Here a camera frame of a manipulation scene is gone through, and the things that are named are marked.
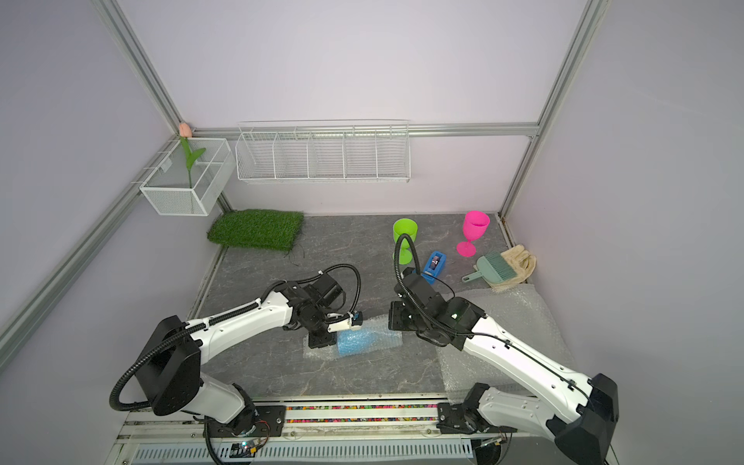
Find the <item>work glove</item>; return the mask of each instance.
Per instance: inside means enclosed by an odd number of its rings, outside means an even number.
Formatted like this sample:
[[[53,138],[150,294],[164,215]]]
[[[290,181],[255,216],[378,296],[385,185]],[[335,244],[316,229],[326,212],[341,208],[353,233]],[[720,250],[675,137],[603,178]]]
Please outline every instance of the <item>work glove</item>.
[[[501,256],[509,263],[509,266],[516,272],[514,278],[508,279],[501,283],[488,283],[495,291],[500,292],[506,289],[510,289],[517,284],[523,282],[532,275],[535,271],[535,265],[537,264],[537,257],[532,255],[529,251],[525,250],[524,246],[514,246],[507,251],[501,253]]]

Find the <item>wire shelf rack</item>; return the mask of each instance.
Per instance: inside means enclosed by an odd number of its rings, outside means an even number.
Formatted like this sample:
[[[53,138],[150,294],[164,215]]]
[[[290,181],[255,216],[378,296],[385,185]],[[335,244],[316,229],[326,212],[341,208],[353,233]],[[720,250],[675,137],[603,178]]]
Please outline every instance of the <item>wire shelf rack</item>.
[[[408,124],[240,123],[237,176],[248,183],[384,182],[411,178]]]
[[[191,182],[186,155],[176,139],[168,155],[152,168],[140,186],[158,214],[206,217],[235,170],[235,157],[227,139],[189,138],[188,144],[192,151],[206,149],[191,168]]]

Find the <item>pink wine glass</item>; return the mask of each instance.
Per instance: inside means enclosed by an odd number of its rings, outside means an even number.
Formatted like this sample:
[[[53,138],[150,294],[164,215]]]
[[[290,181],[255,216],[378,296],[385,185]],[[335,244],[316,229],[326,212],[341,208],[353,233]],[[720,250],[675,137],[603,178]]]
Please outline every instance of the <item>pink wine glass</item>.
[[[463,223],[463,234],[465,234],[467,242],[458,244],[458,253],[463,257],[472,257],[475,255],[475,246],[470,241],[483,237],[490,223],[491,219],[482,211],[473,210],[467,212],[465,223]]]

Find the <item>green turf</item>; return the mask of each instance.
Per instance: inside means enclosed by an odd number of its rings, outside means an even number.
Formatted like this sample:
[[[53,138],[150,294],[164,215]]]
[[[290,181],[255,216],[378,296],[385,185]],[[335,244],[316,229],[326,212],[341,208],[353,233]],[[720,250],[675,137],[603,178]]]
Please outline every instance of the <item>green turf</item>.
[[[230,247],[290,251],[303,219],[301,211],[231,211],[214,222],[207,239]]]

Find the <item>blue tape dispenser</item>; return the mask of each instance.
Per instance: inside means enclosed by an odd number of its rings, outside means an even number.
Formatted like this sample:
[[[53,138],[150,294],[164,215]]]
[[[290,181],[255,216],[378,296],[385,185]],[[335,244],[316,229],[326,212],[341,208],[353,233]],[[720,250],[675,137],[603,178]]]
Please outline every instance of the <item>blue tape dispenser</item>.
[[[444,262],[447,261],[447,256],[442,252],[435,251],[426,266],[423,267],[421,275],[429,283],[434,284],[434,278],[437,278],[444,269]]]

